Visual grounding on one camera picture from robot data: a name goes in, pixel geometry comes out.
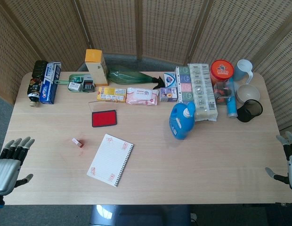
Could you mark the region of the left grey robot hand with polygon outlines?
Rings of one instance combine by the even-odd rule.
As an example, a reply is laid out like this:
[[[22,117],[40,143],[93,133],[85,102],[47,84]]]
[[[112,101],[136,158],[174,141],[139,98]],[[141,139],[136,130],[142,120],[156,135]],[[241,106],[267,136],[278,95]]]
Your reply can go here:
[[[34,139],[26,137],[11,140],[3,146],[0,153],[0,196],[10,194],[14,188],[27,184],[33,178],[33,174],[29,174],[18,179],[18,175],[34,142]]]

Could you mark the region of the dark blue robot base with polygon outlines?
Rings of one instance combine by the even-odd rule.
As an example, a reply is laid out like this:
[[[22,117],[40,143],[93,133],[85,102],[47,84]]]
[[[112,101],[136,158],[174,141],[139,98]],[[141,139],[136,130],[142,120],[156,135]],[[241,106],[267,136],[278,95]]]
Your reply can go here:
[[[190,226],[190,206],[103,205],[92,206],[89,226]]]

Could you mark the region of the spiral lined notebook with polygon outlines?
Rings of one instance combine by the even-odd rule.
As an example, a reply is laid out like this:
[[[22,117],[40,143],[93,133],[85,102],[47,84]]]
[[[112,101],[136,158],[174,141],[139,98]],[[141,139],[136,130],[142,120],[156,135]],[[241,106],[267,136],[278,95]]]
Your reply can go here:
[[[105,134],[87,171],[87,176],[117,187],[134,145]]]

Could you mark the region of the black mesh pen holder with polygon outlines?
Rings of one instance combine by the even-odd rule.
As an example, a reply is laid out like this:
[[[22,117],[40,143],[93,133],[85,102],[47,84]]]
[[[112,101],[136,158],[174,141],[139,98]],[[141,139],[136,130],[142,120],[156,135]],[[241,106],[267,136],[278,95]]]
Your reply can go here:
[[[249,99],[237,110],[237,119],[241,122],[249,122],[261,115],[262,112],[261,103],[255,99]]]

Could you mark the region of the blue cylindrical tube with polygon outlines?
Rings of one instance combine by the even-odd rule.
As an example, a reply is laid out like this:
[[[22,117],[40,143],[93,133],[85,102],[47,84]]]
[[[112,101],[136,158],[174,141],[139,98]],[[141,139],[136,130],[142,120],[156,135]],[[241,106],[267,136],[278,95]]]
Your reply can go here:
[[[229,95],[229,98],[227,99],[227,115],[229,118],[236,118],[238,116],[237,114],[237,108],[236,108],[236,100],[235,100],[235,86],[233,78],[229,78],[227,82],[227,87],[231,91],[231,94]]]

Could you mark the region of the blue white toothpaste box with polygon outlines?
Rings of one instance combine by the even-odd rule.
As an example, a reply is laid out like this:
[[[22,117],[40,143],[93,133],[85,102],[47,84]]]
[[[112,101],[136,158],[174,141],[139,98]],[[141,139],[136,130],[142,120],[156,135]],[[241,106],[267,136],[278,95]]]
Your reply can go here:
[[[42,82],[39,101],[42,104],[54,104],[57,84],[61,72],[61,62],[50,62],[47,64],[44,80]]]

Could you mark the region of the light blue mug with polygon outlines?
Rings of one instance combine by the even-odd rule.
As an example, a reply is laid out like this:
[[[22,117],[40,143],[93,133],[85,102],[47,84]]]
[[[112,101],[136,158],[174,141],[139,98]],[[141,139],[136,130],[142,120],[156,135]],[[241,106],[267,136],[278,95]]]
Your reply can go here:
[[[246,80],[246,84],[250,84],[251,80],[253,79],[253,72],[252,72],[253,65],[247,59],[241,59],[237,62],[234,68],[233,80],[240,81],[244,78],[245,74],[248,74],[248,79]]]

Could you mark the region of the red ink pad with clear lid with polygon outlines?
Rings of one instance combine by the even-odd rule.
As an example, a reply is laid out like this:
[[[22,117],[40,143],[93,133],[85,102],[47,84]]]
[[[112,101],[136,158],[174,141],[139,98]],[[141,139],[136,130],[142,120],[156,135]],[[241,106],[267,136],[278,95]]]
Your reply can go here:
[[[114,102],[92,101],[88,103],[93,128],[114,126],[117,124],[117,104]]]

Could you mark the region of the long white noodle pack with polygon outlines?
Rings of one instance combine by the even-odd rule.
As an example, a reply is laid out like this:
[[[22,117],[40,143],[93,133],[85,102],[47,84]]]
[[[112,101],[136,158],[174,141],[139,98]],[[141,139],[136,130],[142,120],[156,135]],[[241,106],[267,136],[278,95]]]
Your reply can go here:
[[[195,121],[216,121],[218,111],[208,64],[188,64],[195,103]]]

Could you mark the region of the jar with orange lid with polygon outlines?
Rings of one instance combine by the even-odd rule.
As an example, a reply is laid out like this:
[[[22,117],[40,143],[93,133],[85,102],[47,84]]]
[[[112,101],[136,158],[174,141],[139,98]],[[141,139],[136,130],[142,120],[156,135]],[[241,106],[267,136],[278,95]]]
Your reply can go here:
[[[234,74],[233,65],[224,59],[215,60],[210,67],[211,83],[214,86],[217,82],[225,82]]]

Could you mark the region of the flat yellow box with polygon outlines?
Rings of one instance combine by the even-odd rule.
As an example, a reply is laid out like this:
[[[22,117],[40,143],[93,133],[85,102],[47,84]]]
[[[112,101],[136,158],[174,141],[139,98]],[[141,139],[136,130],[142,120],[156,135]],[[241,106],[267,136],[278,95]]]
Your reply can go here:
[[[99,87],[97,101],[121,102],[126,101],[127,90],[109,87]]]

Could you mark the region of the purple white box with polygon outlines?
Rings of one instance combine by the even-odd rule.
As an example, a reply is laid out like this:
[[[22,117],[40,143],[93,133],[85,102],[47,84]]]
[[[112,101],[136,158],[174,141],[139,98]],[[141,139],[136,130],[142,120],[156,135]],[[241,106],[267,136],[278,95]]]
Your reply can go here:
[[[178,99],[176,88],[160,88],[160,102],[176,102]]]

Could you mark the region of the blue white soap box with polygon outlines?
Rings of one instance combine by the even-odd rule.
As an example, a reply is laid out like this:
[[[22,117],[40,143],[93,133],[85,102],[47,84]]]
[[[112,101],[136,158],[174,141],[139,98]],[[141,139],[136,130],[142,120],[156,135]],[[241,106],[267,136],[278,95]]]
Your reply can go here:
[[[174,72],[165,72],[163,74],[163,77],[164,77],[164,84],[166,88],[177,87],[177,80],[176,80],[176,75]]]

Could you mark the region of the green plastic spray bottle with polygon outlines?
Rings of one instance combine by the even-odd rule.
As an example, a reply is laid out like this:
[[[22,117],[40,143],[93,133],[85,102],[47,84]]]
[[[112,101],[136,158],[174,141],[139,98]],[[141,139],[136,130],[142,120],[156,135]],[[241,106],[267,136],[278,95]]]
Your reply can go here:
[[[120,65],[109,67],[107,79],[119,85],[157,83],[153,89],[165,87],[164,81],[161,77],[152,77],[145,73],[133,71],[132,69]]]

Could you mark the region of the woven folding screen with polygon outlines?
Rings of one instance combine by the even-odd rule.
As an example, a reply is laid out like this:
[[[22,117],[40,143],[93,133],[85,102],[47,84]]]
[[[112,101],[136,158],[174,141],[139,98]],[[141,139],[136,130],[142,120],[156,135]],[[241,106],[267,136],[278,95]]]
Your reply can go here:
[[[249,59],[292,129],[292,0],[0,0],[0,97],[35,61],[76,71],[88,48],[181,65]]]

